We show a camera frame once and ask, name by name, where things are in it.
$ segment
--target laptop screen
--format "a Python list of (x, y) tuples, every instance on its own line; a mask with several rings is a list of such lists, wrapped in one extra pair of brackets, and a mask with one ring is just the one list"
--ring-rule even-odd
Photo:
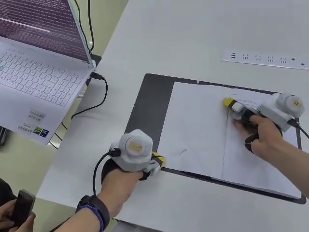
[(89, 63), (68, 0), (0, 0), (0, 37)]

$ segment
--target power strip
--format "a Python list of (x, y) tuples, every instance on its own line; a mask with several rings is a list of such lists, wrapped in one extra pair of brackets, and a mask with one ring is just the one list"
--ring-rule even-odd
[(309, 70), (309, 59), (271, 53), (226, 50), (223, 61), (243, 64), (266, 65), (289, 69)]

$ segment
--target hand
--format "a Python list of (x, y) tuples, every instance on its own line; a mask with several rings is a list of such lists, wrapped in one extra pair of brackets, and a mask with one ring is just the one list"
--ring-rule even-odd
[(106, 205), (112, 218), (120, 212), (123, 203), (129, 199), (136, 183), (142, 177), (143, 172), (127, 173), (119, 169), (106, 175), (98, 198)]
[(14, 222), (10, 221), (9, 217), (13, 212), (15, 202), (16, 200), (12, 200), (0, 206), (0, 230), (11, 228), (14, 225)]
[[(252, 152), (260, 158), (268, 161), (268, 156), (273, 152), (273, 148), (284, 142), (278, 128), (268, 118), (253, 115), (250, 121), (258, 125), (259, 139), (252, 142)], [(250, 136), (250, 133), (236, 120), (233, 124), (240, 131), (244, 139)]]
[(33, 232), (33, 224), (36, 215), (31, 213), (27, 220), (19, 228), (14, 227), (9, 230), (9, 232)]

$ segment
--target laptop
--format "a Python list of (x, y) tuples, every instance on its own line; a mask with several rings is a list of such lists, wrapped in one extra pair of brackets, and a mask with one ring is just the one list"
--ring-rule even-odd
[(69, 0), (0, 6), (0, 126), (47, 144), (95, 62)]

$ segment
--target table surface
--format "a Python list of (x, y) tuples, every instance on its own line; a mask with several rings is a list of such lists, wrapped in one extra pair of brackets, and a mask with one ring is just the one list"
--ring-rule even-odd
[[(109, 84), (107, 100), (72, 121), (37, 197), (76, 206), (92, 193), (93, 169), (124, 133), (146, 73), (291, 92), (309, 108), (308, 71), (221, 61), (227, 49), (306, 57), (308, 7), (300, 0), (130, 0), (97, 68)], [(104, 91), (92, 81), (79, 110)], [(300, 120), (307, 130), (308, 116)], [(302, 145), (309, 150), (304, 137)], [(308, 215), (308, 204), (160, 172), (138, 183), (117, 219), (165, 232), (287, 232), (306, 230)]]

